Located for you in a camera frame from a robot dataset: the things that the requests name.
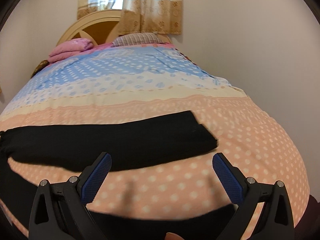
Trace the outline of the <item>beige curtain behind headboard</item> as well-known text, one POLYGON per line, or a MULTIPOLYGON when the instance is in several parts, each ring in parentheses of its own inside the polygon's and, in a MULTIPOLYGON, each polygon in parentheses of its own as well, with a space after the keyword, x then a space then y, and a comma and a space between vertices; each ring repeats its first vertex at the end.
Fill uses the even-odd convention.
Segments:
POLYGON ((120 10, 119 34, 180 35, 183 0, 78 0, 77 18, 102 10, 120 10))

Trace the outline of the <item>black pants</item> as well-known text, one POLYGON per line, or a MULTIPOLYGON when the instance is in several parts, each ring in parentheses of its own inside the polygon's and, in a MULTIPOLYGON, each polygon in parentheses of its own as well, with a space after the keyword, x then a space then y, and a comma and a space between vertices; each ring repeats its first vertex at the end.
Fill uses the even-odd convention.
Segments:
POLYGON ((81 172, 106 152, 117 172, 197 157, 217 145, 191 111, 123 124, 25 126, 1 133, 1 168, 12 158, 81 172))

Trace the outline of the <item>brown furry item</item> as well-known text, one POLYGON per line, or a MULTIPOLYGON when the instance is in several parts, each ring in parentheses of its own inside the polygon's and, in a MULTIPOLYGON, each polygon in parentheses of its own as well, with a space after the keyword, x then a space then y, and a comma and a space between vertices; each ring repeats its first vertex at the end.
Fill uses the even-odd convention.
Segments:
POLYGON ((43 60, 39 63, 39 65, 34 69, 32 75, 30 78, 33 78, 38 72, 46 68, 48 65, 50 65, 48 60, 43 60))

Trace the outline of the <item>cream wooden headboard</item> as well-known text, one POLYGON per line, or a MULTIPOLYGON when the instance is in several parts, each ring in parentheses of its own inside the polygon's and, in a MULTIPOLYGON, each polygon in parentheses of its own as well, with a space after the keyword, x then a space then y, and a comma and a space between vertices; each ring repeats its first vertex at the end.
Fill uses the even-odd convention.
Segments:
MULTIPOLYGON (((95 46, 111 43, 119 36, 121 10, 103 10, 90 13, 72 24, 60 37, 57 45, 75 38, 87 38, 95 46)), ((165 44, 171 44, 167 35, 156 34, 165 44)))

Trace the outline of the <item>striped pillow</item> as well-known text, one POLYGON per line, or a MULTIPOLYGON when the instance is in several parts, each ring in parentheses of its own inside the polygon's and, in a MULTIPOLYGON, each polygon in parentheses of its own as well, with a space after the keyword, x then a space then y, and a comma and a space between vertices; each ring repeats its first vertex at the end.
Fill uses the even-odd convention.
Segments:
POLYGON ((165 44, 165 42, 163 42, 154 33, 135 33, 117 37, 112 42, 112 47, 134 46, 152 43, 165 44))

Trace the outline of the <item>polka dot bed quilt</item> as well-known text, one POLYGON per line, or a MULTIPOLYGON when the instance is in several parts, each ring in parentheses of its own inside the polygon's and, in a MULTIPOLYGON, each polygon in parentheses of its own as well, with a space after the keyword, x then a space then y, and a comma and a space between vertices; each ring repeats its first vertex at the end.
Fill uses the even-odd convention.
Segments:
MULTIPOLYGON (((50 64, 1 113, 1 133, 25 126, 123 124, 191 111, 217 139, 197 157, 107 175, 87 208, 107 239, 214 239, 235 206, 212 167, 223 153, 245 177, 284 182, 294 228, 305 229, 310 187, 303 159, 285 130, 246 93, 167 45, 98 48, 50 64)), ((81 172, 8 159, 1 168, 2 239, 29 238, 40 181, 81 172)))

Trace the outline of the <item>folded pink blanket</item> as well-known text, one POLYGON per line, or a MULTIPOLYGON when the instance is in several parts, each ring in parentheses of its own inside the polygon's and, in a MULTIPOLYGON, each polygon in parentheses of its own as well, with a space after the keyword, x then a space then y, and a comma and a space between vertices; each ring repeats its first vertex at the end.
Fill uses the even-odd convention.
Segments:
POLYGON ((62 42, 50 52, 48 62, 54 63, 61 61, 83 51, 90 50, 93 47, 93 42, 87 38, 75 38, 62 42))

